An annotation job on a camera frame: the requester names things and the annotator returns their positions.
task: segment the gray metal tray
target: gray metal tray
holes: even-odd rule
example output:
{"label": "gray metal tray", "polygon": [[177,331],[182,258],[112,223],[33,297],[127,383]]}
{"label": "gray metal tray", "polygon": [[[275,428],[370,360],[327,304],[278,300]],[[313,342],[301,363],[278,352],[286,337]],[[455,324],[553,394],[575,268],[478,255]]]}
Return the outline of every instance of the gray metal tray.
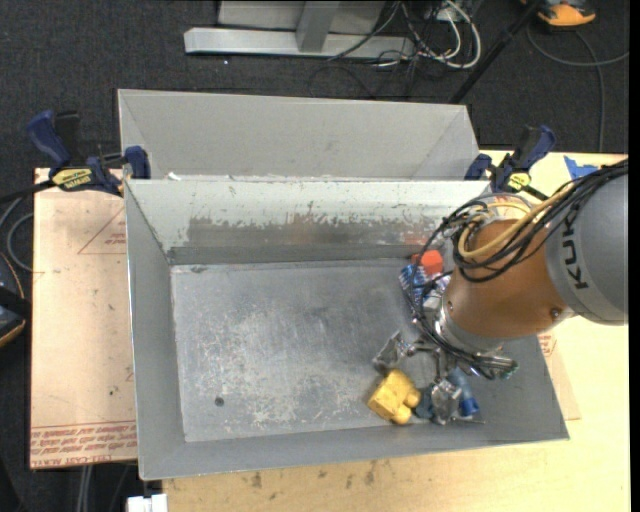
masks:
{"label": "gray metal tray", "polygon": [[[396,426],[366,400],[372,358],[415,335],[398,284],[440,219],[483,185],[130,181],[127,238],[143,479],[398,457],[567,437],[536,339],[474,379],[485,424]],[[426,357],[406,367],[433,378]]]}

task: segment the blue object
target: blue object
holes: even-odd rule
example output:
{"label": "blue object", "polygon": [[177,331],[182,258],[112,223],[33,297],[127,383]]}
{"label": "blue object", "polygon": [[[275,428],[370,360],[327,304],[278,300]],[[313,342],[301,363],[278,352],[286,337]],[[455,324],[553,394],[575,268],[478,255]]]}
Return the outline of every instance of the blue object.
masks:
{"label": "blue object", "polygon": [[467,169],[464,175],[465,180],[479,180],[484,176],[485,171],[491,167],[491,157],[480,153]]}
{"label": "blue object", "polygon": [[572,160],[568,156],[564,157],[564,163],[567,166],[569,176],[571,176],[572,180],[582,178],[583,176],[587,176],[588,174],[598,170],[595,165],[578,165],[575,160]]}
{"label": "blue object", "polygon": [[132,178],[148,180],[151,178],[151,166],[144,149],[131,146],[124,150],[124,158],[131,166]]}
{"label": "blue object", "polygon": [[51,110],[45,110],[31,119],[27,125],[27,134],[40,151],[53,158],[56,167],[62,167],[71,161],[69,151],[53,126]]}
{"label": "blue object", "polygon": [[[416,266],[413,264],[407,265],[400,271],[400,277],[399,277],[400,286],[402,286],[402,289],[404,291],[409,290],[410,283],[411,283],[411,274],[413,274],[415,267]],[[418,287],[423,287],[425,284],[427,284],[427,281],[428,281],[428,278],[427,278],[426,272],[424,271],[424,267],[419,265],[418,268],[415,270],[415,276],[413,277],[414,290]]]}
{"label": "blue object", "polygon": [[431,404],[431,390],[433,385],[422,390],[420,402],[416,405],[413,413],[418,417],[425,420],[433,418],[433,406]]}
{"label": "blue object", "polygon": [[480,410],[480,406],[473,396],[473,390],[469,385],[469,381],[467,380],[465,373],[456,366],[447,375],[447,380],[454,386],[459,387],[462,391],[460,401],[458,403],[461,416],[466,418],[477,413]]}
{"label": "blue object", "polygon": [[[35,116],[27,125],[27,133],[35,146],[43,153],[49,155],[55,165],[49,170],[49,180],[62,171],[84,169],[82,167],[69,167],[71,155],[56,133],[54,127],[54,114],[51,110],[45,110]],[[124,156],[117,159],[120,163],[127,162],[131,167],[133,178],[149,179],[151,167],[147,154],[140,146],[131,146],[125,150]],[[75,192],[79,190],[96,190],[107,194],[120,195],[122,181],[109,172],[102,158],[91,156],[86,160],[86,166],[91,174],[82,176],[81,183],[73,183],[73,186],[60,186],[62,190]]]}
{"label": "blue object", "polygon": [[493,192],[513,192],[509,179],[513,172],[529,172],[531,167],[547,156],[556,144],[556,136],[545,125],[538,128],[526,126],[520,143],[513,155],[507,153],[500,165],[492,165],[491,158],[479,154],[469,166],[465,180],[479,180],[486,170],[491,171],[491,190]]}

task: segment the dark gray carpet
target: dark gray carpet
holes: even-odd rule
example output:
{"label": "dark gray carpet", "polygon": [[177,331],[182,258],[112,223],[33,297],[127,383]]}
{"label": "dark gray carpet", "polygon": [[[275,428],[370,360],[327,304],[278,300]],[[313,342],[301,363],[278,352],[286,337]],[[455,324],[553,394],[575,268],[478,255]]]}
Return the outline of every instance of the dark gray carpet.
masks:
{"label": "dark gray carpet", "polygon": [[[568,61],[590,62],[591,50],[599,60],[623,54],[629,48],[630,1],[593,3],[596,21],[578,32],[549,34],[533,23],[532,37]],[[418,8],[420,3],[412,4]],[[522,9],[517,0],[481,3],[475,22],[485,49]],[[107,152],[117,150],[119,88],[445,103],[468,77],[468,72],[450,72],[434,63],[422,63],[411,76],[406,65],[381,72],[350,61],[327,67],[318,59],[186,56],[184,32],[212,25],[214,13],[214,2],[0,0],[0,195],[29,186],[31,170],[50,163],[25,133],[29,119],[42,110],[79,111],[83,148],[95,154],[100,143]],[[403,33],[404,26],[395,23],[388,31]],[[464,98],[480,145],[513,147],[525,124],[546,124],[558,138],[558,151],[628,153],[629,59],[600,71],[604,107],[596,68],[553,61],[521,31]],[[32,201],[23,202],[11,219],[31,208]],[[10,225],[0,232],[0,250]],[[30,261],[29,225],[16,240],[18,254]],[[30,293],[30,276],[21,272],[20,277]],[[27,468],[28,386],[26,333],[0,349],[0,457],[28,510],[73,510],[80,470]],[[122,469],[95,468],[92,510],[106,510]],[[123,495],[143,490],[135,470],[129,471]],[[15,508],[18,502],[11,500],[2,492],[0,511]]]}

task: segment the yellow toy block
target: yellow toy block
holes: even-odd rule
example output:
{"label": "yellow toy block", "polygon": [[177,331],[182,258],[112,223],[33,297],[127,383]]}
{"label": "yellow toy block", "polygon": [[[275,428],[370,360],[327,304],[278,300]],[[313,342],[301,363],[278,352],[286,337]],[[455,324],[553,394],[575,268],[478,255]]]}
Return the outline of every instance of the yellow toy block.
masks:
{"label": "yellow toy block", "polygon": [[420,402],[420,391],[407,375],[391,370],[367,402],[369,409],[386,420],[404,425],[411,418],[411,409]]}

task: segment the yellow object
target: yellow object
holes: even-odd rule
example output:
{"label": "yellow object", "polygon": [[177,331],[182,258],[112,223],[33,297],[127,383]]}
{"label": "yellow object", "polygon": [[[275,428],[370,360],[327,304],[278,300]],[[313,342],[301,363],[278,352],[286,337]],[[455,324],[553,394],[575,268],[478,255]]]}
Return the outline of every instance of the yellow object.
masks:
{"label": "yellow object", "polygon": [[367,402],[369,409],[386,420],[405,424],[411,409],[420,402],[420,391],[400,370],[391,370]]}
{"label": "yellow object", "polygon": [[53,181],[59,187],[63,187],[67,190],[71,190],[72,188],[79,187],[80,185],[86,185],[87,183],[91,183],[91,169],[77,169],[77,168],[69,168],[62,169],[58,172],[51,181]]}

